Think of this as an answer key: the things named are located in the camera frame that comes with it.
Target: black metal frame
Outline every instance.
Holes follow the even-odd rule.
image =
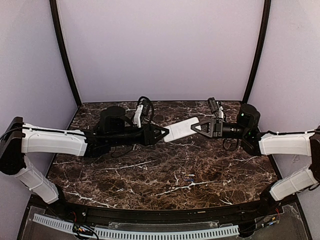
[[[57,6],[57,0],[49,0],[50,1],[50,8],[51,8],[51,14],[52,14],[52,21],[54,25],[56,40],[58,42],[58,46],[60,49],[61,59],[63,62],[64,70],[66,73],[66,76],[68,78],[68,82],[73,94],[73,98],[75,100],[76,105],[78,108],[82,105],[80,95],[77,89],[77,85],[74,79],[74,76],[72,74],[67,49],[61,29],[60,19],[59,19],[59,13],[58,13],[58,6]]]
[[[251,90],[252,90],[252,87],[254,85],[254,81],[256,78],[262,49],[264,47],[270,8],[271,8],[271,0],[264,0],[259,38],[258,38],[258,42],[256,44],[256,49],[255,49],[254,59],[253,59],[252,67],[251,67],[250,76],[249,76],[248,83],[246,85],[245,92],[244,92],[243,99],[242,99],[242,103],[244,103],[244,104],[248,103],[250,93],[251,93]]]
[[[296,203],[307,237],[309,240],[312,240],[307,220],[297,195],[290,195],[286,197],[282,203],[283,206]],[[72,206],[72,209],[75,209],[77,222],[80,224],[86,224],[90,227],[95,227],[96,225],[108,226],[109,223],[165,225],[185,224],[186,221],[187,223],[219,221],[220,225],[233,224],[239,225],[240,228],[245,228],[247,225],[253,224],[255,222],[255,218],[261,217],[257,212],[251,211],[256,209],[259,204],[259,201],[252,201],[236,205],[190,210],[126,210],[68,203],[69,206]],[[23,215],[17,237],[18,240],[22,239],[24,226],[28,220],[28,214],[31,206],[45,209],[45,214],[55,217],[55,214],[53,214],[50,209],[47,209],[47,205],[39,196],[31,195]]]

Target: curved black pole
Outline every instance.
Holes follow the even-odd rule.
[[[56,40],[57,40],[58,45],[59,45],[60,54],[61,54],[61,58],[62,58],[63,66],[64,66],[64,70],[65,70],[66,76],[68,78],[68,82],[69,82],[69,85],[70,85],[70,88],[71,88],[71,91],[72,91],[72,94],[73,94],[73,98],[75,100],[76,105],[79,108],[82,105],[82,102],[81,102],[81,99],[80,99],[80,95],[79,95],[79,92],[78,92],[78,89],[77,89],[77,86],[76,86],[76,82],[75,82],[74,76],[72,74],[72,70],[71,70],[69,59],[68,59],[68,55],[67,55],[65,41],[64,41],[64,37],[63,37],[63,34],[62,34],[61,25],[60,25],[60,19],[59,19],[58,7],[57,7],[57,0],[50,0],[50,7],[51,7],[51,14],[52,14],[52,20],[53,20]]]
[[[268,20],[269,20],[269,13],[271,8],[271,0],[264,0],[264,6],[263,6],[263,13],[262,13],[262,20],[261,20],[261,26],[260,26],[260,33],[258,38],[258,43],[256,45],[254,59],[251,67],[250,76],[248,79],[248,83],[246,85],[246,89],[244,92],[244,96],[242,99],[242,103],[246,104],[249,100],[250,93],[252,90],[252,87],[254,85],[254,81],[256,78],[259,61],[262,53],[262,49],[264,47],[266,32],[267,32],[267,26],[268,26]]]

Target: lavender wall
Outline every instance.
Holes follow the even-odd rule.
[[[1,1],[0,133],[15,116],[37,126],[65,129],[76,111],[60,57],[49,1]],[[51,154],[33,154],[46,173]],[[17,238],[30,197],[16,179],[0,173],[0,240]]]
[[[301,131],[320,124],[320,3],[272,1],[260,65],[249,103],[261,112],[262,131]],[[309,164],[275,155],[284,177]],[[320,240],[320,189],[299,194],[313,239]]]
[[[83,102],[240,100],[263,0],[58,0]]]

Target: wire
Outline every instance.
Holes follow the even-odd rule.
[[[82,228],[85,228],[87,229],[90,233],[92,233],[93,235],[95,235],[96,239],[99,240],[99,236],[98,234],[96,234],[96,232],[89,226],[86,226],[86,225],[80,225]]]
[[[222,147],[223,147],[224,150],[226,150],[227,152],[233,152],[233,151],[237,150],[237,148],[239,146],[239,139],[236,140],[235,147],[231,148],[231,149],[230,149],[231,144],[230,144],[230,146],[228,148],[226,148],[226,146],[225,146],[226,141],[227,141],[227,138],[223,139],[223,142],[222,142]]]
[[[17,131],[17,130],[21,130],[21,129],[23,129],[23,127],[16,127],[16,128],[10,129],[9,131],[6,131],[4,134],[2,134],[2,135],[0,136],[0,141],[1,141],[7,134],[12,133],[12,132]]]
[[[279,218],[279,221],[280,221],[280,219],[281,219],[281,217],[280,217],[280,212],[279,212],[278,208],[276,208],[275,210],[276,210],[276,212],[278,213],[278,218]]]
[[[64,221],[64,222],[70,222],[68,219],[63,219],[62,217],[59,217],[51,207],[49,207],[49,206],[46,206],[46,207],[47,207],[47,209],[49,209],[49,210],[53,213],[53,215],[54,215],[55,217],[57,217],[59,220]],[[77,221],[77,215],[76,215],[76,213],[75,213],[74,211],[72,211],[72,212],[69,213],[69,215],[70,215],[70,214],[74,214],[74,217],[75,217],[75,218],[74,218],[74,222],[76,222],[76,221]],[[89,232],[91,232],[93,235],[95,235],[95,237],[96,237],[97,240],[99,240],[99,236],[96,234],[96,232],[95,232],[91,227],[86,226],[86,225],[82,225],[82,224],[79,224],[79,223],[77,223],[77,224],[78,224],[80,227],[87,229]],[[83,237],[83,236],[80,236],[78,233],[77,233],[77,238],[79,238],[79,239],[81,239],[81,240],[90,239],[90,237]]]
[[[320,186],[320,182],[316,183],[315,185],[310,186],[308,189],[309,191],[313,191],[315,189],[317,189]]]
[[[255,231],[258,231],[259,229],[262,229],[262,228],[263,228],[263,226],[261,225],[261,226],[257,227],[257,228],[254,229],[254,230],[251,230],[251,231],[241,231],[240,233],[242,233],[242,234],[251,234],[251,233],[254,233]]]
[[[248,230],[248,229],[250,229],[250,228],[252,228],[252,227],[254,227],[255,225],[261,223],[272,211],[273,211],[273,209],[270,210],[266,215],[264,215],[259,221],[255,222],[254,224],[250,225],[250,226],[247,227],[246,229],[244,229],[244,230],[242,230],[242,231],[239,231],[239,232],[240,232],[240,233],[244,233],[244,234],[254,232],[255,230],[252,230],[252,231],[249,231],[249,232],[245,232],[245,231]]]
[[[147,122],[146,125],[144,125],[143,127],[141,127],[141,129],[137,132],[131,133],[131,134],[112,134],[112,135],[95,135],[94,137],[97,139],[113,139],[113,138],[128,138],[128,137],[134,137],[140,133],[142,133],[153,121],[154,116],[155,116],[155,107],[153,105],[153,103],[151,102],[151,100],[149,98],[147,98],[146,96],[141,96],[138,100],[138,104],[140,103],[140,101],[142,99],[145,99],[148,101],[148,103],[150,104],[151,107],[151,116],[149,118],[149,121]],[[58,134],[66,134],[66,135],[75,135],[75,136],[80,136],[80,137],[85,137],[87,138],[88,136],[82,133],[77,133],[77,132],[72,132],[72,131],[64,131],[64,130],[56,130],[56,129],[44,129],[44,128],[32,128],[32,127],[16,127],[13,129],[8,130],[7,132],[5,132],[4,134],[2,134],[0,136],[0,141],[9,133],[12,133],[14,131],[17,130],[21,130],[21,129],[26,129],[26,130],[32,130],[32,131],[39,131],[39,132],[47,132],[47,133],[58,133]]]
[[[258,208],[254,209],[254,210],[239,210],[239,211],[236,211],[235,213],[236,214],[240,214],[240,213],[255,213],[257,211],[258,211]]]
[[[122,154],[120,154],[120,155],[118,155],[118,156],[114,156],[114,153],[115,153],[116,150],[117,150],[117,146],[116,146],[116,147],[114,148],[114,151],[111,153],[111,158],[117,159],[117,158],[123,157],[123,156],[127,155],[128,153],[130,153],[133,149],[134,149],[134,146],[131,145],[131,148],[130,148],[128,151],[126,151],[125,153],[122,153]]]
[[[292,131],[292,132],[274,132],[274,131],[265,131],[261,134],[272,134],[272,135],[289,135],[289,134],[313,134],[320,133],[320,129],[310,130],[310,131]]]

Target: marble tabletop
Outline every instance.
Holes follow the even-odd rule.
[[[153,102],[153,122],[165,127],[198,117],[212,118],[206,101]],[[92,129],[101,110],[121,106],[132,116],[136,102],[84,103],[70,130]],[[227,121],[236,121],[239,102],[224,101]],[[117,147],[114,156],[129,150]],[[185,174],[194,174],[187,182]],[[250,156],[241,148],[228,152],[222,139],[200,134],[156,145],[135,145],[125,156],[98,158],[57,154],[48,179],[63,188],[71,203],[136,210],[182,210],[251,202],[277,180],[267,156]]]

